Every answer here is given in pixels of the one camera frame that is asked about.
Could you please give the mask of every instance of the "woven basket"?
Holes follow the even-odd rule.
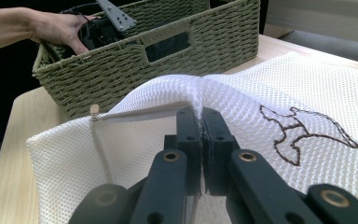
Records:
[[[123,40],[67,59],[64,48],[39,48],[34,76],[69,119],[88,115],[93,104],[106,112],[151,78],[223,73],[257,54],[258,0],[213,9],[205,0],[145,0],[121,9],[138,21]],[[162,21],[170,23],[155,28]],[[148,60],[148,46],[182,33],[188,48]]]

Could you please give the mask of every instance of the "wooden table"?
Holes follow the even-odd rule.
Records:
[[[358,69],[358,62],[261,35],[257,56],[250,62],[227,71],[227,74],[249,68],[289,51],[318,61]],[[66,118],[43,88],[26,92],[14,101],[0,152],[0,224],[38,222],[34,169],[25,141],[64,122]]]

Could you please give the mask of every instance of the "person's arm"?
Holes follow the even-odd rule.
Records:
[[[89,51],[78,39],[77,32],[87,20],[79,15],[41,12],[25,7],[0,9],[0,48],[23,39],[40,43],[46,40],[67,45],[76,54]]]

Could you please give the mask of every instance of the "white mesh fabric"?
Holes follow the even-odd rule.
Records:
[[[155,78],[91,126],[77,119],[29,139],[40,222],[67,223],[110,179],[127,188],[145,177],[187,105],[197,115],[203,106],[219,111],[240,146],[261,153],[291,187],[330,183],[358,198],[358,70],[291,53],[231,76]],[[195,222],[230,223],[224,203],[203,195]]]

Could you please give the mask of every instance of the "brass screw hole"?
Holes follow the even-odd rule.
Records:
[[[252,153],[249,152],[242,152],[240,154],[240,159],[243,161],[255,161],[256,160],[256,156]]]
[[[168,152],[164,155],[165,161],[177,161],[179,160],[179,155],[175,152]]]
[[[336,192],[331,189],[324,189],[321,191],[322,198],[335,207],[348,207],[350,206],[350,201],[339,192]]]
[[[95,198],[95,203],[100,207],[109,206],[117,200],[117,195],[112,191],[103,191]]]

